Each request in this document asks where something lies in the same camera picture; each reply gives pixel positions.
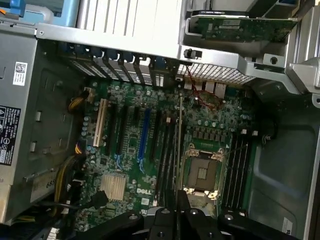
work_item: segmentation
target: black pcie slot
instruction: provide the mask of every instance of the black pcie slot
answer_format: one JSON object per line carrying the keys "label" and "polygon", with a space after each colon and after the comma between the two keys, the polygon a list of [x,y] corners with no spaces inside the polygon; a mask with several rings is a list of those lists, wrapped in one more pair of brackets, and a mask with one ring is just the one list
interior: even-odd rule
{"label": "black pcie slot", "polygon": [[139,121],[140,121],[140,107],[135,106],[133,111],[133,118],[132,118],[133,125],[138,126]]}
{"label": "black pcie slot", "polygon": [[157,200],[159,201],[161,191],[160,191],[160,186],[163,181],[164,177],[164,163],[165,163],[165,157],[166,157],[166,147],[167,147],[167,140],[168,140],[168,133],[169,133],[169,125],[167,124],[164,129],[164,134],[163,134],[163,142],[162,142],[162,149],[161,149],[161,155],[160,155],[160,160],[159,160],[159,166],[158,166],[158,171],[157,171],[157,176],[156,176],[156,185],[155,185],[155,194],[157,196]]}
{"label": "black pcie slot", "polygon": [[115,138],[115,128],[117,124],[117,105],[112,104],[110,107],[108,115],[110,116],[109,123],[108,123],[108,133],[107,133],[107,142],[106,142],[106,154],[111,154],[112,143],[114,142]]}
{"label": "black pcie slot", "polygon": [[171,124],[169,127],[169,140],[165,154],[165,162],[164,162],[164,182],[162,182],[160,192],[163,193],[164,189],[166,191],[169,189],[169,183],[171,182],[170,175],[173,172],[173,146],[174,146],[174,136],[175,136],[175,125]]}
{"label": "black pcie slot", "polygon": [[115,154],[121,155],[122,147],[124,145],[125,139],[125,132],[127,127],[127,120],[128,120],[128,106],[124,105],[121,110],[121,123],[119,126],[119,134],[118,134],[118,141],[116,144]]}
{"label": "black pcie slot", "polygon": [[151,153],[150,153],[150,158],[149,158],[150,162],[154,162],[155,161],[155,157],[156,157],[156,151],[157,151],[156,147],[157,147],[157,141],[158,141],[158,136],[159,136],[161,116],[162,116],[162,112],[160,110],[158,110],[156,112],[156,116],[155,116],[153,139],[152,139]]}

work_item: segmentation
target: qr code sticker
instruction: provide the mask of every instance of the qr code sticker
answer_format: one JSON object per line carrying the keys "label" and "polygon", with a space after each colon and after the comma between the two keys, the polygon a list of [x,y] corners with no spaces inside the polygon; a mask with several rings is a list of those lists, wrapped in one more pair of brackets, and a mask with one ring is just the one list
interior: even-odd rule
{"label": "qr code sticker", "polygon": [[27,65],[25,63],[16,63],[15,72],[19,74],[26,73]]}
{"label": "qr code sticker", "polygon": [[13,85],[24,86],[26,84],[28,63],[16,62],[14,68]]}

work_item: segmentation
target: connector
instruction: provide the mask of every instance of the connector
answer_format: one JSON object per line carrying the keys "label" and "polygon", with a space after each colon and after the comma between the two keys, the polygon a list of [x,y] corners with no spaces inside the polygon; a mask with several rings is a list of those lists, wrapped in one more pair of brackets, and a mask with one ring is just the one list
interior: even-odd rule
{"label": "connector", "polygon": [[85,87],[84,91],[87,91],[89,93],[89,95],[85,99],[85,101],[92,104],[94,102],[94,100],[95,100],[96,90],[94,88],[91,88],[91,87]]}
{"label": "connector", "polygon": [[106,116],[107,116],[107,107],[108,107],[108,101],[106,99],[101,99],[99,112],[98,112],[98,119],[96,121],[96,128],[95,128],[94,139],[93,139],[94,147],[100,147],[102,145],[103,131],[105,128]]}

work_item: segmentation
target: pcie slot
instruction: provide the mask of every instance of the pcie slot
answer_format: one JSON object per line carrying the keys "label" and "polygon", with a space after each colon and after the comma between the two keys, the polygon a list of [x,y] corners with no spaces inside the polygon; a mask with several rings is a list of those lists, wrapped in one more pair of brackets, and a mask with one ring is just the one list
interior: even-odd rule
{"label": "pcie slot", "polygon": [[168,140],[170,122],[171,122],[171,119],[169,117],[167,117],[165,129],[164,129],[164,134],[163,134],[163,141],[162,141],[159,166],[158,166],[158,171],[157,171],[157,176],[156,176],[156,185],[154,188],[154,192],[156,194],[156,198],[157,198],[158,203],[160,201],[160,198],[162,197],[161,186],[163,184],[163,178],[165,175],[164,171],[165,171],[165,161],[166,161],[166,149],[167,149],[167,140]]}
{"label": "pcie slot", "polygon": [[108,107],[108,101],[102,98],[100,100],[98,118],[96,121],[96,128],[95,128],[95,133],[93,138],[94,147],[100,147],[102,145],[103,131],[105,128],[105,122],[106,122],[106,116],[107,116],[107,107]]}
{"label": "pcie slot", "polygon": [[156,157],[156,151],[157,151],[156,147],[157,147],[157,141],[158,141],[158,136],[159,136],[161,116],[162,116],[162,112],[160,110],[158,110],[156,112],[155,122],[154,122],[153,139],[152,139],[151,153],[150,153],[150,158],[149,158],[150,162],[154,162],[155,157]]}
{"label": "pcie slot", "polygon": [[106,154],[111,154],[112,144],[115,138],[115,128],[117,123],[117,105],[112,104],[109,110],[109,123],[108,123],[108,133],[107,133],[107,142],[106,142]]}
{"label": "pcie slot", "polygon": [[139,151],[138,151],[138,156],[137,156],[137,162],[139,163],[140,171],[143,173],[144,173],[143,163],[144,163],[145,150],[146,150],[146,145],[147,145],[150,115],[151,115],[151,109],[147,108],[144,112],[141,140],[140,140],[140,146],[139,146]]}
{"label": "pcie slot", "polygon": [[120,158],[122,154],[122,148],[124,145],[124,139],[125,139],[125,132],[127,127],[127,121],[128,121],[128,106],[124,105],[121,112],[121,122],[119,126],[119,133],[118,133],[118,141],[116,144],[116,150],[115,150],[115,159],[117,166],[120,168]]}

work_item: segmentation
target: screw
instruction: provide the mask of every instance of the screw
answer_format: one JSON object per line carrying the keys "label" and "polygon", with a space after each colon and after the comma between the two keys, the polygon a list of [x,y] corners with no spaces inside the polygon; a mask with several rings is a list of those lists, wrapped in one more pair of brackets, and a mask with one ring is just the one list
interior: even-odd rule
{"label": "screw", "polygon": [[196,215],[196,214],[198,214],[198,210],[197,210],[197,209],[191,209],[191,210],[190,210],[190,213],[191,213],[192,215]]}
{"label": "screw", "polygon": [[234,219],[234,217],[233,217],[232,215],[230,215],[230,214],[224,215],[224,217],[225,217],[226,219],[228,219],[228,220]]}
{"label": "screw", "polygon": [[132,215],[129,217],[130,220],[135,220],[135,219],[137,219],[137,218],[138,218],[138,216],[137,216],[137,215],[134,215],[134,214],[132,214]]}
{"label": "screw", "polygon": [[83,231],[85,229],[85,227],[83,225],[79,225],[78,229],[79,229],[79,231]]}
{"label": "screw", "polygon": [[170,211],[169,211],[168,209],[166,209],[166,208],[165,208],[165,209],[163,209],[163,210],[161,211],[161,213],[162,213],[162,214],[169,214],[169,213],[170,213]]}

